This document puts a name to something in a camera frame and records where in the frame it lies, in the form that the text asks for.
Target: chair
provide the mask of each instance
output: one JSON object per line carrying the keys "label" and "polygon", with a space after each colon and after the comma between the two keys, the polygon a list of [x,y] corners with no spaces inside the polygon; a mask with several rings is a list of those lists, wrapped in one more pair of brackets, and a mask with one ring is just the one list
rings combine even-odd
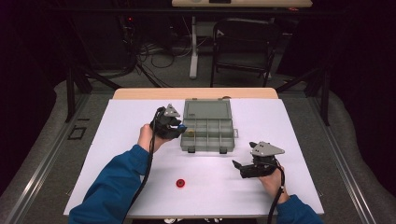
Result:
{"label": "chair", "polygon": [[213,60],[210,87],[219,68],[256,72],[265,87],[280,28],[269,21],[228,18],[213,28]]}

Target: black curtain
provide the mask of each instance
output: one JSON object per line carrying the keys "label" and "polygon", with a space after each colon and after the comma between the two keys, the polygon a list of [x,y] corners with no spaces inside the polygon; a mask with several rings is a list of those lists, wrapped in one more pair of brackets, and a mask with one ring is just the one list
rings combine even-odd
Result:
{"label": "black curtain", "polygon": [[[353,5],[337,1],[315,3],[323,8]],[[396,196],[396,183],[390,175],[396,170],[396,6],[391,1],[370,0],[356,6],[364,7],[357,13],[357,22],[349,27],[344,49],[332,64],[331,90],[343,100],[353,120],[363,159],[379,182]],[[298,77],[318,66],[343,22],[300,22],[277,72]]]}
{"label": "black curtain", "polygon": [[65,79],[53,36],[33,1],[1,1],[0,193],[46,123]]}

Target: person's right hand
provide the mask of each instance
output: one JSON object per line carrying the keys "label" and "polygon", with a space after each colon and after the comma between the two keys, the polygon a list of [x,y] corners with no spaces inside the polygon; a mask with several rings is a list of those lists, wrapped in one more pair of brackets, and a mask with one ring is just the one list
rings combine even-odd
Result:
{"label": "person's right hand", "polygon": [[[273,198],[275,198],[277,191],[280,188],[281,184],[281,173],[279,169],[275,169],[271,175],[260,176],[260,181],[264,186],[265,190],[270,194]],[[283,193],[280,194],[280,198],[277,203],[284,203],[290,198],[289,194],[286,192],[286,188],[283,188]]]}
{"label": "person's right hand", "polygon": [[[152,138],[152,130],[149,127],[149,124],[143,125],[140,128],[140,135],[139,139],[137,140],[137,144],[149,152],[149,147]],[[154,152],[156,152],[164,143],[169,142],[170,139],[163,139],[159,136],[155,136],[155,143],[154,143]]]}

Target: blue sleeve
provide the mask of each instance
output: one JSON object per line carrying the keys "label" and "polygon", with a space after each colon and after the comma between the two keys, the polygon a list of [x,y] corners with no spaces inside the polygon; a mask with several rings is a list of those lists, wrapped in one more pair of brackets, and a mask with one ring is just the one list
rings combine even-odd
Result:
{"label": "blue sleeve", "polygon": [[69,223],[122,223],[141,185],[148,157],[139,145],[114,157],[88,189],[82,204],[70,211]]}
{"label": "blue sleeve", "polygon": [[277,224],[322,224],[323,221],[307,204],[301,202],[297,195],[291,195],[285,203],[280,203],[277,209]]}

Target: wooden table edge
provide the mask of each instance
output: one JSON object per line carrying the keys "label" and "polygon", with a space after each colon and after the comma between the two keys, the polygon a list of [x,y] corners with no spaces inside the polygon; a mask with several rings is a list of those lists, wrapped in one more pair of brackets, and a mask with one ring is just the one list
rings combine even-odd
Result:
{"label": "wooden table edge", "polygon": [[278,99],[273,88],[121,88],[114,100],[148,99],[214,99],[214,98]]}

